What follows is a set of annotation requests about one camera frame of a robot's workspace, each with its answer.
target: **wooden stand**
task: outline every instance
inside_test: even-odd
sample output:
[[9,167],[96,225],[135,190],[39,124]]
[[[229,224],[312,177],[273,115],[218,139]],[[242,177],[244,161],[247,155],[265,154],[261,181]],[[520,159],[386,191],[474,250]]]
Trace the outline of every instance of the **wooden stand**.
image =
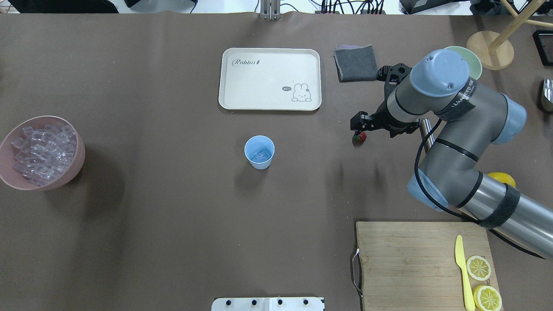
[[[528,20],[528,18],[545,2],[545,0],[533,0],[520,14],[517,14],[509,3],[507,3],[507,0],[501,1],[503,5],[509,9],[515,19],[501,34],[485,30],[473,34],[467,41],[467,49],[471,50],[480,58],[482,67],[490,70],[501,70],[513,62],[515,52],[513,45],[507,39],[509,39],[523,23],[538,23],[533,20]],[[548,27],[553,26],[549,23],[540,23],[540,25]]]

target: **blue cup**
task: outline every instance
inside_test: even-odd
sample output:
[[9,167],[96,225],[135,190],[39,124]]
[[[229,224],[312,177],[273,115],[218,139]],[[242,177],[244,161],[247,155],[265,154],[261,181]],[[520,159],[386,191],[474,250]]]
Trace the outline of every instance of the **blue cup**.
[[266,169],[271,165],[275,144],[269,137],[257,135],[248,140],[244,146],[244,154],[248,161],[257,169]]

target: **lemon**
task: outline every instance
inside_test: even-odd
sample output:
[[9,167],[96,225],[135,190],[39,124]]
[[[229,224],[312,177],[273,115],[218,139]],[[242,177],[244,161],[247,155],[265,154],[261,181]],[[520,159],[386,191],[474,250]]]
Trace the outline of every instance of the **lemon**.
[[509,174],[501,173],[501,172],[494,172],[489,173],[488,176],[491,178],[497,180],[500,183],[508,184],[513,187],[517,187],[517,183],[515,182],[514,178],[511,177]]
[[468,274],[478,281],[485,281],[492,275],[489,262],[481,256],[472,256],[467,260]]
[[474,303],[482,311],[499,311],[502,306],[499,292],[488,285],[480,285],[474,289]]

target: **yellow knife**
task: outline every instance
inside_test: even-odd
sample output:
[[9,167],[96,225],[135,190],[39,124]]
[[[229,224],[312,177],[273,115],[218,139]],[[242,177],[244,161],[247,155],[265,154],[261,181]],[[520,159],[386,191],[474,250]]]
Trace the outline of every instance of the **yellow knife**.
[[472,297],[471,284],[468,281],[467,263],[465,262],[465,249],[463,248],[463,237],[458,235],[455,241],[455,262],[461,268],[463,275],[463,297],[465,299],[465,309],[474,311],[474,298]]

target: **rabbit face illustration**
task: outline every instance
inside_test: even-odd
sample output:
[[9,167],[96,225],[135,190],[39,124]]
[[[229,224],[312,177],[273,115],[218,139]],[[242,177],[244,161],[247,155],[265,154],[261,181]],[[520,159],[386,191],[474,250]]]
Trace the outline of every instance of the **rabbit face illustration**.
[[294,94],[292,96],[292,101],[311,101],[311,93],[309,92],[309,87],[307,84],[294,85]]

